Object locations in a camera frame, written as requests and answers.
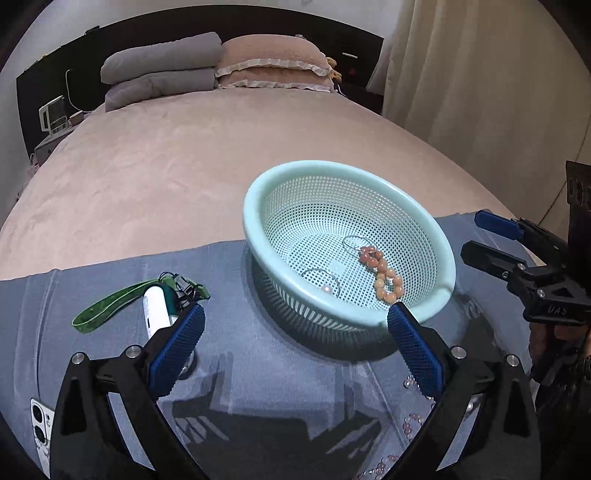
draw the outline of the beaded bracelet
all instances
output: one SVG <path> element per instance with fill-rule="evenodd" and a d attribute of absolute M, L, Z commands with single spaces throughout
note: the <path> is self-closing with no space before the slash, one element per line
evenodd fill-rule
<path fill-rule="evenodd" d="M 388 304 L 396 303 L 404 296 L 404 287 L 402 286 L 402 276 L 397 275 L 393 268 L 388 267 L 388 261 L 384 258 L 384 253 L 377 250 L 372 245 L 361 247 L 359 249 L 359 261 L 367 269 L 376 274 L 374 289 L 375 296 L 380 301 Z M 392 282 L 392 291 L 386 289 L 387 283 Z"/>
<path fill-rule="evenodd" d="M 383 457 L 375 468 L 371 468 L 369 470 L 366 470 L 365 472 L 360 473 L 359 475 L 354 477 L 353 480 L 363 480 L 371 475 L 375 475 L 374 480 L 381 480 L 386 474 L 386 472 L 390 470 L 392 466 L 396 463 L 398 458 L 398 455 L 388 455 L 387 457 Z"/>

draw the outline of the stuffed toy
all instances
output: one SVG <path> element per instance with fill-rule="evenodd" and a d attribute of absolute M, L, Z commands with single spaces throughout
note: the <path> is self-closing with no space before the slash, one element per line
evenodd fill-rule
<path fill-rule="evenodd" d="M 330 57 L 326 57 L 326 61 L 330 66 L 330 73 L 329 77 L 331 80 L 334 80 L 336 83 L 341 83 L 343 81 L 343 76 L 335 70 L 336 68 L 336 60 L 331 59 Z"/>

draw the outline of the wall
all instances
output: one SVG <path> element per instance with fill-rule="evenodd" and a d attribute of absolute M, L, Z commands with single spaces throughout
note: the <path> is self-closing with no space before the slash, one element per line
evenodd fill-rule
<path fill-rule="evenodd" d="M 89 28 L 96 25 L 103 27 L 125 18 L 167 8 L 199 4 L 249 4 L 304 11 L 387 37 L 394 29 L 401 1 L 54 0 L 28 29 L 0 72 L 0 225 L 14 206 L 28 166 L 18 118 L 16 78 L 43 55 L 83 35 Z"/>

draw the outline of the colander rim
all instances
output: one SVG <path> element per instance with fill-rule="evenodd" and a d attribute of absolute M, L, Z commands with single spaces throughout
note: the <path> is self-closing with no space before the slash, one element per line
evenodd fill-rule
<path fill-rule="evenodd" d="M 386 310 L 353 305 L 315 288 L 285 263 L 267 239 L 260 216 L 263 201 L 279 185 L 308 176 L 351 181 L 376 191 L 407 211 L 429 237 L 437 265 L 432 292 L 409 310 L 423 323 L 447 304 L 456 283 L 456 263 L 449 241 L 435 219 L 409 194 L 390 182 L 360 168 L 331 161 L 298 160 L 278 165 L 263 172 L 248 189 L 243 204 L 243 228 L 252 255 L 267 275 L 290 296 L 329 318 L 361 329 L 386 326 Z"/>

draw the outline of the phone camera lens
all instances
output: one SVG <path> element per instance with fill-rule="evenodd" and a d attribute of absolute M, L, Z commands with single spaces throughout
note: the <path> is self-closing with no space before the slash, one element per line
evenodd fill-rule
<path fill-rule="evenodd" d="M 37 426 L 35 426 L 35 435 L 41 443 L 45 443 L 45 434 L 43 433 L 43 430 Z"/>
<path fill-rule="evenodd" d="M 39 423 L 43 422 L 43 414 L 41 413 L 41 409 L 36 405 L 33 405 L 33 417 L 35 417 L 35 420 L 37 420 Z"/>

